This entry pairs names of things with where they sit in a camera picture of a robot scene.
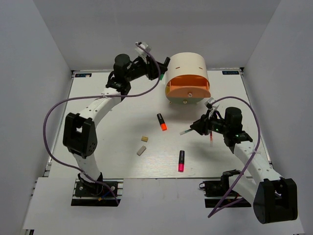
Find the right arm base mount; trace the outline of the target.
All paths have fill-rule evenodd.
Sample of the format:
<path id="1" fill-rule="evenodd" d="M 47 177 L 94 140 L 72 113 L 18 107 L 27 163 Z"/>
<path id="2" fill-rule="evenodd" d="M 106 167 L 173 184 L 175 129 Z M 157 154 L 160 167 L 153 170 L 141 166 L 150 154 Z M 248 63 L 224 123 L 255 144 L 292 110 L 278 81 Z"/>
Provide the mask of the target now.
<path id="1" fill-rule="evenodd" d="M 199 184 L 199 189 L 204 191 L 204 202 L 206 208 L 214 208 L 219 200 L 226 193 L 231 183 L 228 182 L 229 177 L 237 176 L 240 174 L 238 170 L 231 170 L 223 172 L 219 180 L 203 181 Z M 249 208 L 251 204 L 242 198 L 240 194 L 235 191 L 231 191 L 226 199 L 221 203 L 220 207 L 225 206 L 240 199 L 240 202 L 231 205 L 231 208 Z"/>

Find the pink highlighter marker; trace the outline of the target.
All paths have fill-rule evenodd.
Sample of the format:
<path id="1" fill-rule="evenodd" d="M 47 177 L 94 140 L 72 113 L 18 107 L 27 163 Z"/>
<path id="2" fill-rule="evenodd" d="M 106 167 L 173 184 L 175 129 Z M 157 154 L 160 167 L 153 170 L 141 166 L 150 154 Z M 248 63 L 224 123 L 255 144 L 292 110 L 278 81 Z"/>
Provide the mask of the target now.
<path id="1" fill-rule="evenodd" d="M 179 152 L 178 172 L 184 172 L 184 159 L 185 159 L 185 151 L 181 150 Z"/>

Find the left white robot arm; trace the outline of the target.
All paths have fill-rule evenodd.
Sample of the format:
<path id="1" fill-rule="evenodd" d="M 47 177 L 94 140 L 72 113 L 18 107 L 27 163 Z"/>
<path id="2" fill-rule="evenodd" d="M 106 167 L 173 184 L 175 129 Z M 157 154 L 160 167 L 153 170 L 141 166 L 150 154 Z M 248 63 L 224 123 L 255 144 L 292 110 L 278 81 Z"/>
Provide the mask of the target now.
<path id="1" fill-rule="evenodd" d="M 126 54 L 115 57 L 113 71 L 100 96 L 82 111 L 66 116 L 63 145 L 67 147 L 82 170 L 79 180 L 87 184 L 87 190 L 92 195 L 103 191 L 103 177 L 99 170 L 94 152 L 97 147 L 96 127 L 102 118 L 121 103 L 131 89 L 131 81 L 146 76 L 149 80 L 165 74 L 170 58 L 164 63 L 154 62 L 151 57 L 137 57 L 133 61 Z"/>

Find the white green pen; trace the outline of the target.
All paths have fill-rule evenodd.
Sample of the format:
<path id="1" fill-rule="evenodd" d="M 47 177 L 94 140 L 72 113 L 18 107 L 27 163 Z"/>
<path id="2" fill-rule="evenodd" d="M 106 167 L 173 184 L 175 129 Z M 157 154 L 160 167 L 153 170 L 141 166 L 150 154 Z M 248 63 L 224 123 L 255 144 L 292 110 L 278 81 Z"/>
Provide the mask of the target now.
<path id="1" fill-rule="evenodd" d="M 189 133 L 189 132 L 191 132 L 191 131 L 193 131 L 193 129 L 192 129 L 192 128 L 189 128 L 189 129 L 187 129 L 187 130 L 181 131 L 179 134 L 180 134 L 180 135 L 184 135 L 184 134 L 187 134 L 187 133 Z"/>

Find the beige eraser block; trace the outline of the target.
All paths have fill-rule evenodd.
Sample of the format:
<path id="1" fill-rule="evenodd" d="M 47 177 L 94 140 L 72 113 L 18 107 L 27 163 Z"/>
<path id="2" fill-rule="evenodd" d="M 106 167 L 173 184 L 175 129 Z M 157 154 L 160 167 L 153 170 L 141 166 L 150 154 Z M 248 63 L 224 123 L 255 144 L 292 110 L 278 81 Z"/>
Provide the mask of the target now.
<path id="1" fill-rule="evenodd" d="M 146 150 L 146 146 L 142 146 L 138 151 L 137 151 L 137 155 L 138 156 L 141 156 L 143 153 L 144 153 L 144 151 Z"/>

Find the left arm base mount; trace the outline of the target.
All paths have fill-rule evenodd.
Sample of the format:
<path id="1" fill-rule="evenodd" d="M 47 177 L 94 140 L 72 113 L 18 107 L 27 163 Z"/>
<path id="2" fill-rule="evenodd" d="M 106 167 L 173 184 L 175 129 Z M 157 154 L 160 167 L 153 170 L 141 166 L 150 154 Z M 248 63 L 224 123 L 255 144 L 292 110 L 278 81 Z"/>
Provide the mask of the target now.
<path id="1" fill-rule="evenodd" d="M 71 206 L 80 207 L 117 207 L 122 199 L 123 179 L 103 179 L 110 187 L 94 182 L 85 182 L 80 178 L 75 180 Z"/>

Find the orange highlighter marker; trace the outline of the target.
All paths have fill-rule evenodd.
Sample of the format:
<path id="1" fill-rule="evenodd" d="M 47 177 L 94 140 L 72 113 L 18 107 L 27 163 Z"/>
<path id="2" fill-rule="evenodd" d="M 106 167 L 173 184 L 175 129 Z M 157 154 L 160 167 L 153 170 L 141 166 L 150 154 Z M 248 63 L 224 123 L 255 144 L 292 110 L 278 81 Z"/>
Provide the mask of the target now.
<path id="1" fill-rule="evenodd" d="M 166 126 L 166 123 L 165 123 L 161 113 L 157 114 L 157 119 L 159 121 L 159 124 L 160 124 L 160 127 L 161 127 L 162 131 L 166 131 L 167 130 L 167 126 Z"/>

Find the round wooden drawer cabinet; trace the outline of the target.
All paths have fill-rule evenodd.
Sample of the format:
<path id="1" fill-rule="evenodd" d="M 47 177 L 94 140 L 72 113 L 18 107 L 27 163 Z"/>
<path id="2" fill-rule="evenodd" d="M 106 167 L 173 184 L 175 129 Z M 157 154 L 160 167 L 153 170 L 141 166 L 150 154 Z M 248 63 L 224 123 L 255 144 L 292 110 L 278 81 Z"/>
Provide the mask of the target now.
<path id="1" fill-rule="evenodd" d="M 165 96 L 175 104 L 195 104 L 210 98 L 210 83 L 204 58 L 181 52 L 170 58 L 165 73 Z"/>

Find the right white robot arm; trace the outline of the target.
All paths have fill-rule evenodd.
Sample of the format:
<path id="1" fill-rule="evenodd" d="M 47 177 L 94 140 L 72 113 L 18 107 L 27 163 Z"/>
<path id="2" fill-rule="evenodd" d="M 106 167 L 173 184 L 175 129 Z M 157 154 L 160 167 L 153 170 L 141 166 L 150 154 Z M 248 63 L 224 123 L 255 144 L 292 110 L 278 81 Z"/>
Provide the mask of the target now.
<path id="1" fill-rule="evenodd" d="M 240 171 L 226 171 L 221 177 L 221 190 L 226 195 L 235 192 L 249 202 L 262 224 L 296 220 L 298 217 L 297 185 L 291 178 L 283 178 L 257 153 L 255 144 L 243 130 L 242 111 L 228 107 L 224 118 L 209 110 L 190 125 L 200 135 L 210 132 L 222 134 L 225 145 L 244 164 L 252 179 Z"/>

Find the small cork eraser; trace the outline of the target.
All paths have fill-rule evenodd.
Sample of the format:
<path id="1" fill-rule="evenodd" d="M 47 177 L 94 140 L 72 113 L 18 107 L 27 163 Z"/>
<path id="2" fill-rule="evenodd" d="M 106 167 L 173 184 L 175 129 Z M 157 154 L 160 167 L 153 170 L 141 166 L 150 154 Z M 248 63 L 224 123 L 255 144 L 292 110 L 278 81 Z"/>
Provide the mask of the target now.
<path id="1" fill-rule="evenodd" d="M 148 137 L 146 137 L 146 136 L 142 136 L 142 138 L 141 138 L 141 140 L 143 141 L 143 142 L 147 142 L 148 141 Z"/>

